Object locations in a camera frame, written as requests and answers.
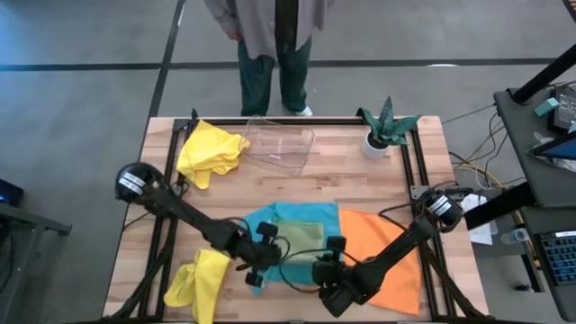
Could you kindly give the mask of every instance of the concrete floor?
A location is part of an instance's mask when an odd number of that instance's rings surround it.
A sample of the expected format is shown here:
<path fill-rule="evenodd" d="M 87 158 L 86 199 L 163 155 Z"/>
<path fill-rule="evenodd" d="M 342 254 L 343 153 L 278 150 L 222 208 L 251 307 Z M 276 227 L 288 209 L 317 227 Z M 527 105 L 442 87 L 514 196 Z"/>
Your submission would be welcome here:
<path fill-rule="evenodd" d="M 4 0 L 0 65 L 160 62 L 175 7 L 176 0 Z M 560 0 L 337 0 L 312 53 L 314 59 L 550 58 L 576 42 L 574 28 Z M 233 61 L 234 53 L 203 2 L 188 1 L 172 61 Z M 494 91 L 521 86 L 540 69 L 312 68 L 307 88 L 317 115 L 351 115 L 359 106 L 376 111 L 391 95 L 397 114 L 447 120 L 491 104 Z M 0 177 L 25 188 L 26 209 L 74 224 L 68 238 L 46 236 L 18 322 L 100 316 L 126 210 L 113 199 L 113 178 L 138 158 L 157 78 L 157 71 L 0 72 Z M 574 78 L 573 70 L 562 77 Z M 191 108 L 238 115 L 238 72 L 170 71 L 159 115 L 188 115 Z M 269 114 L 284 114 L 277 86 Z M 448 123 L 448 147 L 471 153 L 493 114 Z M 522 176 L 509 143 L 490 172 L 502 181 Z M 527 279 L 519 257 L 478 264 L 492 315 L 562 322 L 549 294 L 510 289 Z"/>

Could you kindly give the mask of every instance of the orange cloth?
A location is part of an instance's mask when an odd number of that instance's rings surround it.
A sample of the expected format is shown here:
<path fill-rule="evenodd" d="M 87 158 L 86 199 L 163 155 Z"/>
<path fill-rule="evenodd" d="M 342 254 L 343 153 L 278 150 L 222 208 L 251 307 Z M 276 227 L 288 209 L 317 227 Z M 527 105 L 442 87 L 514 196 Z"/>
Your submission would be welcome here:
<path fill-rule="evenodd" d="M 402 233 L 402 229 L 378 215 L 340 210 L 339 217 L 346 252 L 358 260 L 376 256 Z M 354 264 L 346 256 L 344 261 L 350 266 Z M 368 303 L 418 316 L 421 285 L 418 252 L 414 249 L 388 271 L 380 291 Z"/>

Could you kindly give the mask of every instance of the teal cloth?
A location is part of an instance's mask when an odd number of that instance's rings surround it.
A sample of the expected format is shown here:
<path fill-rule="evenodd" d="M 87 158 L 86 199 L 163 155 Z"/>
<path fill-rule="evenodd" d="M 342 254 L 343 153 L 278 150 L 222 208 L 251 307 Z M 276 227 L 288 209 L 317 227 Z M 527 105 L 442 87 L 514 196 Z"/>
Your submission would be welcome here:
<path fill-rule="evenodd" d="M 290 203 L 275 202 L 269 206 L 252 212 L 245 217 L 250 225 L 253 240 L 259 241 L 262 235 L 256 233 L 258 224 L 263 222 L 277 223 L 281 220 L 319 222 L 324 229 L 323 247 L 326 246 L 328 237 L 341 236 L 340 219 L 338 217 L 338 205 L 332 202 L 324 203 Z M 282 271 L 288 281 L 295 284 L 314 284 L 312 280 L 312 263 L 288 264 L 282 266 Z M 261 273 L 263 283 L 268 280 L 282 282 L 282 277 L 277 266 Z M 260 294 L 260 289 L 252 289 L 255 295 Z"/>

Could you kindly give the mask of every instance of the potted plant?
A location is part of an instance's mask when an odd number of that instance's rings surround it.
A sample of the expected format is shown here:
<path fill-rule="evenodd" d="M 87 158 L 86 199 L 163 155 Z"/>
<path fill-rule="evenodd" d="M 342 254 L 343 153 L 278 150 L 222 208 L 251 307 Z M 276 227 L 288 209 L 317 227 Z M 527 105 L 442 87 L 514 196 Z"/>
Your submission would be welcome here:
<path fill-rule="evenodd" d="M 392 99 L 388 97 L 380 111 L 380 117 L 375 119 L 372 113 L 364 108 L 358 109 L 356 116 L 370 125 L 370 131 L 364 137 L 362 151 L 371 159 L 383 158 L 389 146 L 408 145 L 404 133 L 416 128 L 419 116 L 405 117 L 394 120 Z"/>

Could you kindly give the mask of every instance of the green plant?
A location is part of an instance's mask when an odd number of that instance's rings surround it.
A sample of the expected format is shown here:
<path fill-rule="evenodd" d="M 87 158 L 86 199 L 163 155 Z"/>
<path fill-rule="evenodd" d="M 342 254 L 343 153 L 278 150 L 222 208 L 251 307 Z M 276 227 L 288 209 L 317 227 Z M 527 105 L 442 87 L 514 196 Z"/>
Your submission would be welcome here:
<path fill-rule="evenodd" d="M 403 135 L 405 132 L 413 130 L 422 116 L 410 116 L 395 121 L 392 99 L 390 97 L 386 99 L 378 119 L 375 119 L 372 113 L 364 108 L 360 108 L 357 115 L 361 116 L 370 125 L 372 131 L 369 136 L 386 146 L 408 145 Z"/>

